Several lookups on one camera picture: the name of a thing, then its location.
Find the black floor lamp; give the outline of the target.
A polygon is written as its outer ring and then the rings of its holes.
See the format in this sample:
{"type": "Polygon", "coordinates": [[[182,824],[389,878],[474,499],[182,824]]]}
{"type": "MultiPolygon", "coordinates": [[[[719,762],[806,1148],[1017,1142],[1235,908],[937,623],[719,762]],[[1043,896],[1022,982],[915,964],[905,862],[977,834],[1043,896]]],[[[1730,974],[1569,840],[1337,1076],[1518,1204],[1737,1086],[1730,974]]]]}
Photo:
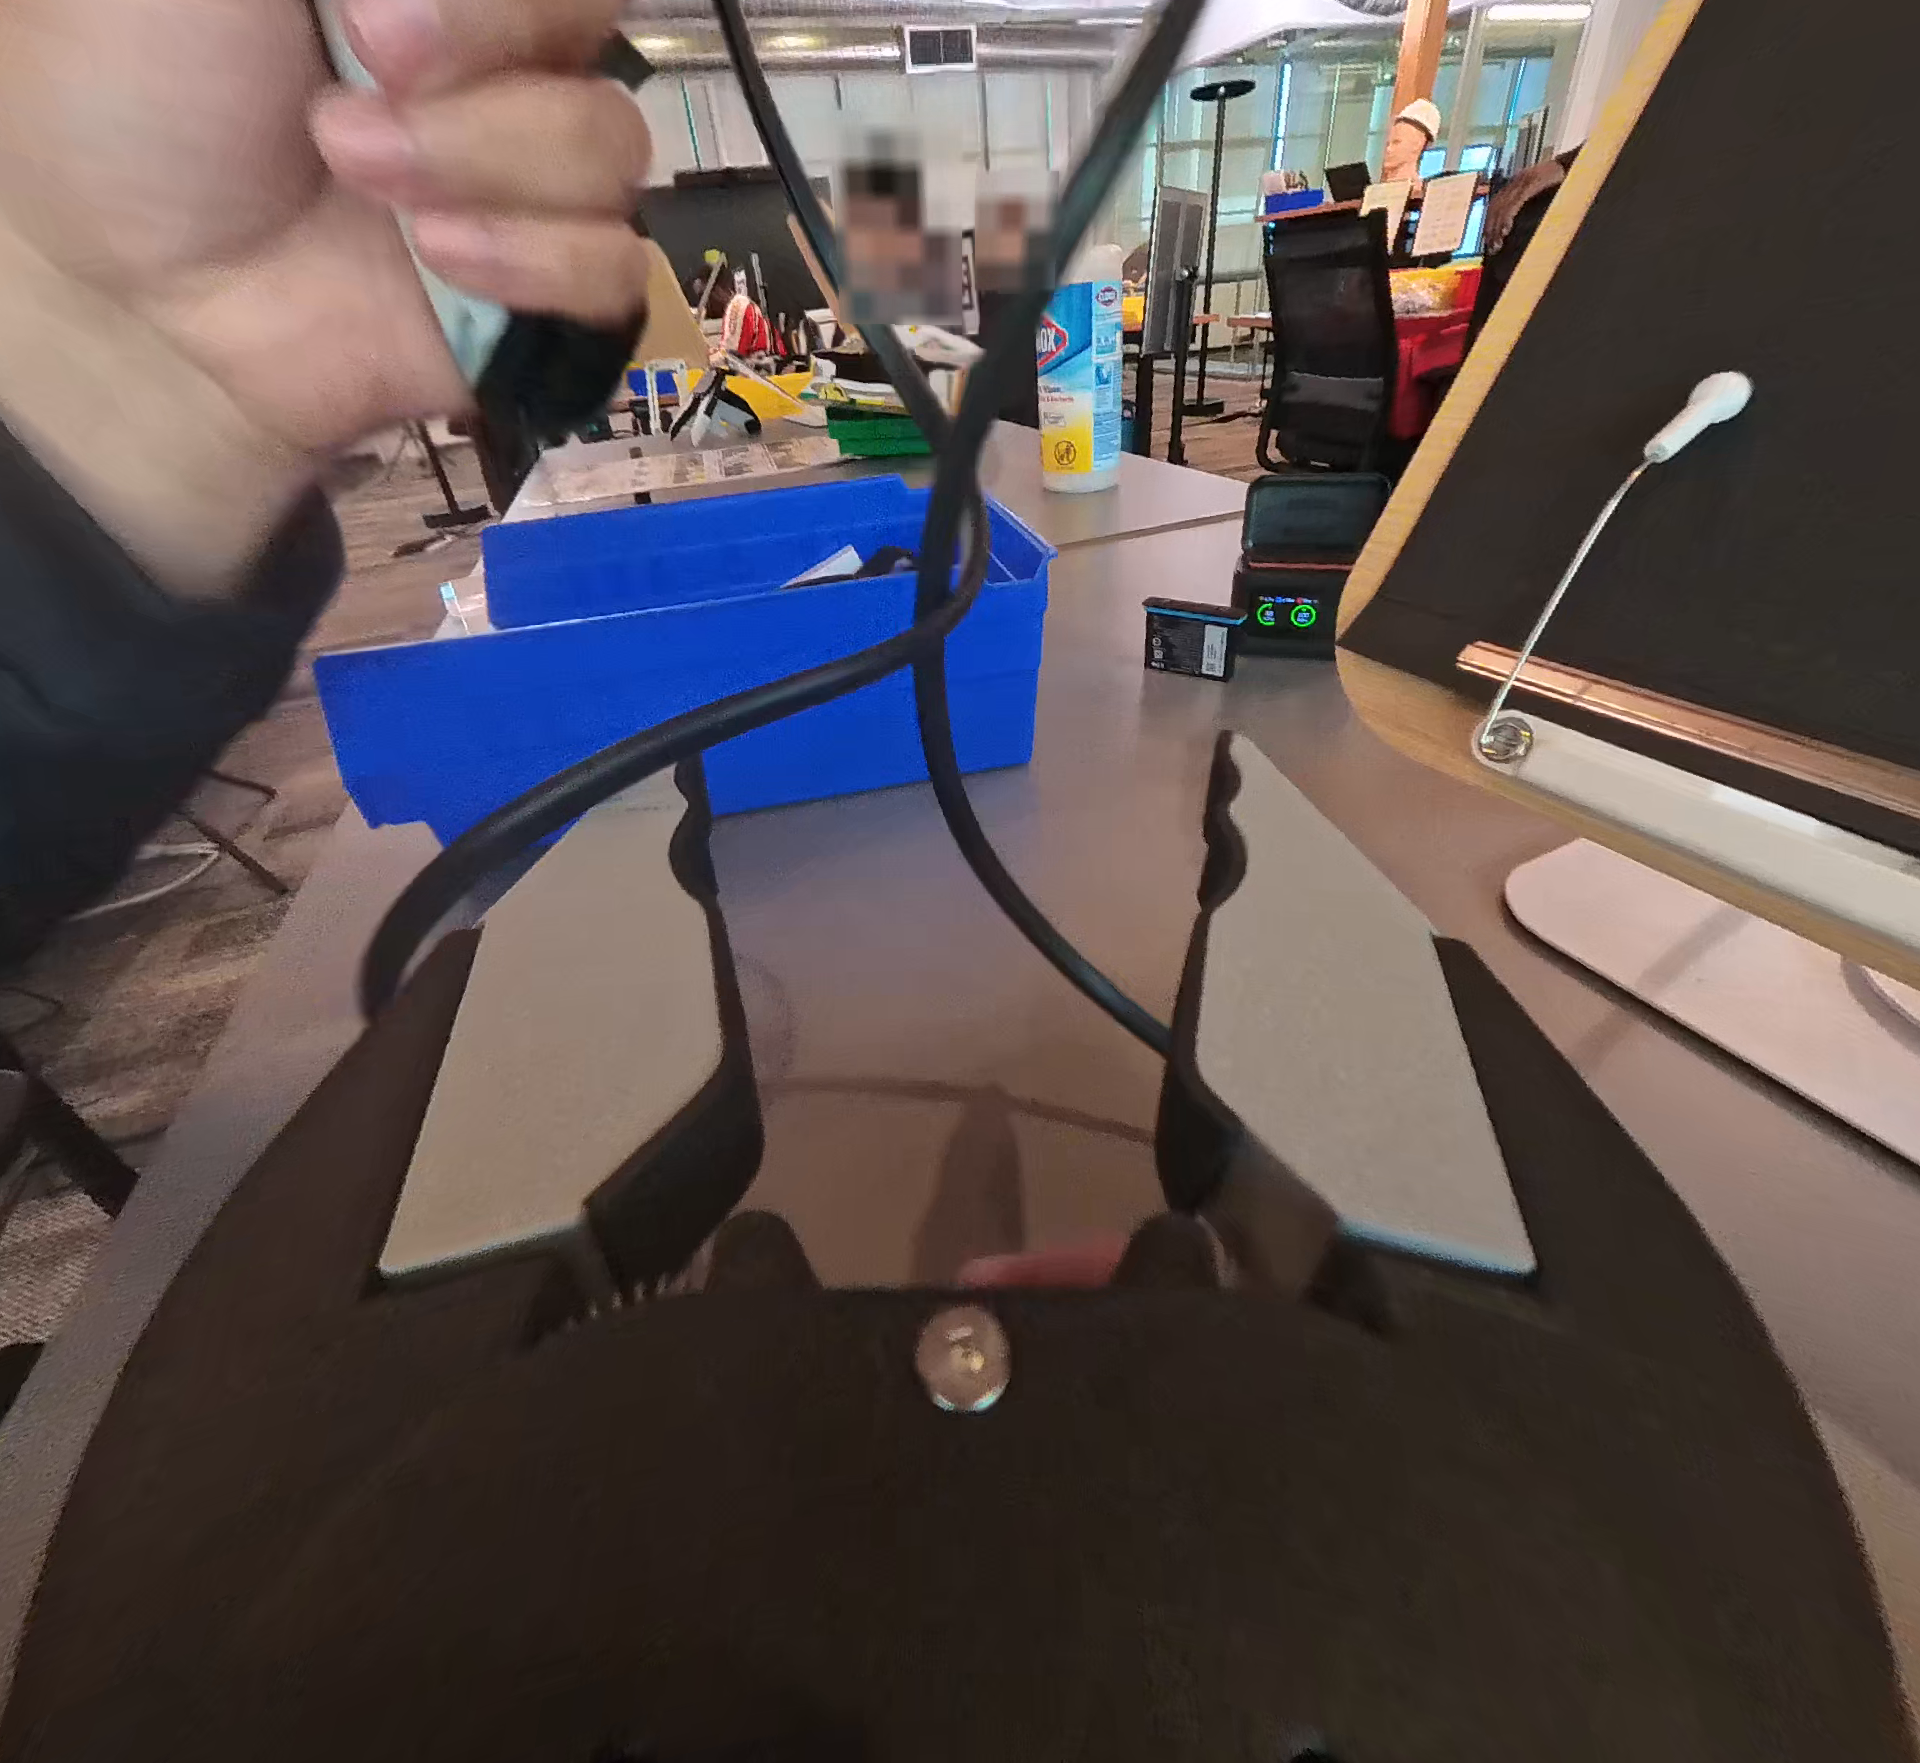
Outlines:
{"type": "Polygon", "coordinates": [[[1210,189],[1207,189],[1207,237],[1202,257],[1202,295],[1199,295],[1199,317],[1197,317],[1197,349],[1193,357],[1193,381],[1192,395],[1186,407],[1190,419],[1205,423],[1221,413],[1218,401],[1207,399],[1207,361],[1210,361],[1210,343],[1212,343],[1212,303],[1215,287],[1215,265],[1218,265],[1218,239],[1221,225],[1221,179],[1227,155],[1227,119],[1230,105],[1244,97],[1252,97],[1258,85],[1250,73],[1233,73],[1225,77],[1212,79],[1190,93],[1190,101],[1199,107],[1212,109],[1212,169],[1210,169],[1210,189]]]}

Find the black wooden book stand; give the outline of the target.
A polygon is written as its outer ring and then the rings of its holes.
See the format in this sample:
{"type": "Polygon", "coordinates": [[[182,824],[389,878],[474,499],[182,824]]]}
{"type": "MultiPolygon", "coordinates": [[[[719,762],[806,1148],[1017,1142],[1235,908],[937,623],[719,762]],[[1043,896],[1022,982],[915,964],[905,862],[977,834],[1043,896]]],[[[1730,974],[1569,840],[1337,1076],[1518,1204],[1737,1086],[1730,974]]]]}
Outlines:
{"type": "Polygon", "coordinates": [[[1355,569],[1522,926],[1915,1162],[1915,0],[1667,0],[1355,569]]]}

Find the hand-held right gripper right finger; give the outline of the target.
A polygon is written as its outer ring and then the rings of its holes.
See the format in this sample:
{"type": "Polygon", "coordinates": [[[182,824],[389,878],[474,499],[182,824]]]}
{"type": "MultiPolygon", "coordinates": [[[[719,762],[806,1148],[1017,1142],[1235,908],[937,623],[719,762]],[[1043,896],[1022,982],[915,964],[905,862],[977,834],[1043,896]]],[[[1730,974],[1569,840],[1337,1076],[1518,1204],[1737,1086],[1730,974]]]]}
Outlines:
{"type": "Polygon", "coordinates": [[[1530,1290],[1538,1254],[1437,936],[1255,743],[1212,745],[1154,1128],[1163,1202],[1260,1296],[1380,1262],[1530,1290]]]}

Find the blue plastic bin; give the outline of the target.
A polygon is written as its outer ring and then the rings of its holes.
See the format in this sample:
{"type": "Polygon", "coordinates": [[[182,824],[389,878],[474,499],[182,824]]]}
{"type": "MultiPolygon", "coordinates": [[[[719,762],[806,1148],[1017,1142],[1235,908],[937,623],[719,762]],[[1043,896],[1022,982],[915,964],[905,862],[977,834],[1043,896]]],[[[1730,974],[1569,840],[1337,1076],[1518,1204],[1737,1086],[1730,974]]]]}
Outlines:
{"type": "MultiPolygon", "coordinates": [[[[484,533],[487,625],[313,663],[343,788],[365,824],[445,844],[625,737],[873,647],[910,625],[914,579],[790,587],[839,551],[918,557],[929,491],[835,481],[499,525],[484,533]]],[[[965,774],[1033,755],[1053,549],[987,503],[985,585],[945,647],[965,774]]],[[[926,782],[900,673],[704,757],[713,816],[926,782]]]]}

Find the black office chair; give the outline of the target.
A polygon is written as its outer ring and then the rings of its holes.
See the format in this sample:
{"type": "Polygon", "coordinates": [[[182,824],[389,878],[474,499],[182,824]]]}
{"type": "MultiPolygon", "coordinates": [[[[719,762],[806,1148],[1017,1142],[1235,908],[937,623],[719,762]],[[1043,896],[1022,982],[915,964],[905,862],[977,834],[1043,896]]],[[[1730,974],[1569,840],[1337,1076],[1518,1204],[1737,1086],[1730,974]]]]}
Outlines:
{"type": "Polygon", "coordinates": [[[1272,349],[1260,471],[1380,473],[1393,453],[1400,377],[1384,215],[1326,209],[1276,221],[1262,269],[1272,349]]]}

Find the disinfecting wipes canister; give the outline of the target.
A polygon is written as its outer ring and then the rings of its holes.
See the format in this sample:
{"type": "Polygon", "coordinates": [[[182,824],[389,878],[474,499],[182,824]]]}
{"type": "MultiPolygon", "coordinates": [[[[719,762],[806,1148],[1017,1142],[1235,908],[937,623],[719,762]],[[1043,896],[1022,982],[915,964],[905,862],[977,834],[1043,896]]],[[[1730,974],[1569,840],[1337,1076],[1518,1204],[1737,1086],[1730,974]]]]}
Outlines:
{"type": "Polygon", "coordinates": [[[1035,329],[1041,487],[1083,497],[1113,487],[1123,431],[1123,255],[1083,247],[1035,329]]]}

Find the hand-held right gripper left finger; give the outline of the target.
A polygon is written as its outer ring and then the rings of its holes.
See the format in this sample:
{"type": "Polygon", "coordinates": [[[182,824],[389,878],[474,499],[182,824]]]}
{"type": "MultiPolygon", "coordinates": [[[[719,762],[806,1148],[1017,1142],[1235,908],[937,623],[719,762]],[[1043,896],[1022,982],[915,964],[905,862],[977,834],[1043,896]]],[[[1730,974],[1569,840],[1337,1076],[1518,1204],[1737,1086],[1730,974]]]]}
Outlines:
{"type": "Polygon", "coordinates": [[[739,1206],[763,1132],[709,830],[687,760],[582,816],[484,916],[386,1288],[524,1258],[650,1296],[739,1206]]]}

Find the printed paper sheet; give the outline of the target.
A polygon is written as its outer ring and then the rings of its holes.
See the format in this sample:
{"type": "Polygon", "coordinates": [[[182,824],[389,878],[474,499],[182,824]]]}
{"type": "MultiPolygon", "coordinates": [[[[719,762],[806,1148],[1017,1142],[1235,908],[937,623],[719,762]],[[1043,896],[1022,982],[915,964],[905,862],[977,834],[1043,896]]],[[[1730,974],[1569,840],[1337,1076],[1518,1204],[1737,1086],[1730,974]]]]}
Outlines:
{"type": "Polygon", "coordinates": [[[566,443],[539,457],[521,483],[511,513],[521,519],[632,509],[697,495],[756,489],[792,473],[841,463],[825,433],[708,443],[693,449],[663,437],[566,443]]]}

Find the black battery charger case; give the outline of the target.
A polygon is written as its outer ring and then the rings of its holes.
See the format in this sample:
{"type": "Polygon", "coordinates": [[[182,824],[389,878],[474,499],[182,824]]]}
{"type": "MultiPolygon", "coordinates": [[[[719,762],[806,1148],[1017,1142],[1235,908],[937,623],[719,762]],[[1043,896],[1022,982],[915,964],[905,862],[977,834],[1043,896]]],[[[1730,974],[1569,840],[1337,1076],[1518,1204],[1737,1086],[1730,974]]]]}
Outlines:
{"type": "Polygon", "coordinates": [[[1378,475],[1287,473],[1248,487],[1230,597],[1239,661],[1331,659],[1339,601],[1389,495],[1378,475]]]}

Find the person's left hand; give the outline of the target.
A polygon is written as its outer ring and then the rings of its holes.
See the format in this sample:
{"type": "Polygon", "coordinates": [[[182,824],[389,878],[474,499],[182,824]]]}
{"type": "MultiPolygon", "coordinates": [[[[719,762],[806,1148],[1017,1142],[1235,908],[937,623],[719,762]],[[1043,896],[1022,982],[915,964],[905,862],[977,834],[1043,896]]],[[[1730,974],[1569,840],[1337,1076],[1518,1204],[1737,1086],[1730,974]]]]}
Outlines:
{"type": "Polygon", "coordinates": [[[3,599],[227,595],[327,465],[633,327],[629,0],[3,0],[3,599]]]}

